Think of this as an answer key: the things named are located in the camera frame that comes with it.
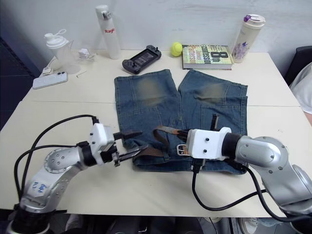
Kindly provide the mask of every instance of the metal buckle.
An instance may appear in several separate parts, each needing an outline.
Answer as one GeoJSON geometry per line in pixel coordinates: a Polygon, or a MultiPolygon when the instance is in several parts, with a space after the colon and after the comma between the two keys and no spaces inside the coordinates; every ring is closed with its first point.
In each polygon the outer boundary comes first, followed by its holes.
{"type": "Polygon", "coordinates": [[[189,155],[189,152],[186,150],[186,145],[177,145],[176,153],[179,156],[191,156],[189,155]]]}

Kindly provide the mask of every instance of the yellow tennis ball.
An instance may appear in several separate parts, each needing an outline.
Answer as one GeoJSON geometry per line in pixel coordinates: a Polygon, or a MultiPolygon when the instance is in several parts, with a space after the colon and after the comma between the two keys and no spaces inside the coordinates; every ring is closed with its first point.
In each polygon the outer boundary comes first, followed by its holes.
{"type": "Polygon", "coordinates": [[[182,44],[180,42],[174,42],[171,46],[171,54],[173,56],[180,56],[182,53],[182,44]]]}

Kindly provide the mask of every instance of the purple cap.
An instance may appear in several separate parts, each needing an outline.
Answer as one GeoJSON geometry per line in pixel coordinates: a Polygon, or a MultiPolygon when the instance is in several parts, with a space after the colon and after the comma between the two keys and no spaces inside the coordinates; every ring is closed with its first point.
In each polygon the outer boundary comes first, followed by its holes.
{"type": "Polygon", "coordinates": [[[251,18],[250,15],[246,15],[246,16],[244,17],[244,21],[247,22],[250,18],[251,18]]]}

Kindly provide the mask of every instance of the blue number label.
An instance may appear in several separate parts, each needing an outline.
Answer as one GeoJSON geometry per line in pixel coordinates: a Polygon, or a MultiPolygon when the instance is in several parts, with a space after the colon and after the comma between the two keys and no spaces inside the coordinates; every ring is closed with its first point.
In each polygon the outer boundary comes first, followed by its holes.
{"type": "Polygon", "coordinates": [[[34,184],[33,184],[33,189],[35,189],[35,188],[37,187],[38,184],[39,184],[38,182],[34,182],[34,184]]]}
{"type": "Polygon", "coordinates": [[[41,184],[39,189],[38,189],[38,192],[43,193],[44,189],[46,189],[46,188],[47,188],[47,186],[45,186],[44,184],[41,184]]]}

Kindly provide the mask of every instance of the book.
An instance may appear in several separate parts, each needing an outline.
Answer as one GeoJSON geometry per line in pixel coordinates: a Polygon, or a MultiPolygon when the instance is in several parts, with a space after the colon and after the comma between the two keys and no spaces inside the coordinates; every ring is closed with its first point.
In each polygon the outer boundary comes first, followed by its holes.
{"type": "Polygon", "coordinates": [[[226,45],[182,45],[183,69],[231,70],[233,59],[226,45]]]}

